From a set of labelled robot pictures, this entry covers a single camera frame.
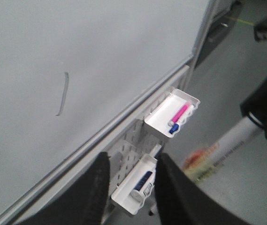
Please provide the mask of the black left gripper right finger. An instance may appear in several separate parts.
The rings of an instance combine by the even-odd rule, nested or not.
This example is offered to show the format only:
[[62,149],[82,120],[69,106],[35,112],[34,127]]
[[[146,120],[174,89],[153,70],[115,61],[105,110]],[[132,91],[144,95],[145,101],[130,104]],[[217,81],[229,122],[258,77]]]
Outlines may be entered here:
[[247,225],[196,186],[167,153],[159,154],[155,199],[163,225]]

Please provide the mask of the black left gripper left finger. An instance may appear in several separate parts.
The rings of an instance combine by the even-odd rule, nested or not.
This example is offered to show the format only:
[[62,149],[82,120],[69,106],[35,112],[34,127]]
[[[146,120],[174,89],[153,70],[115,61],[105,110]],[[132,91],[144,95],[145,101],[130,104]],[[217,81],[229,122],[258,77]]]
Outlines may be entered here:
[[100,225],[110,182],[110,161],[101,152],[89,169],[58,199],[21,225]]

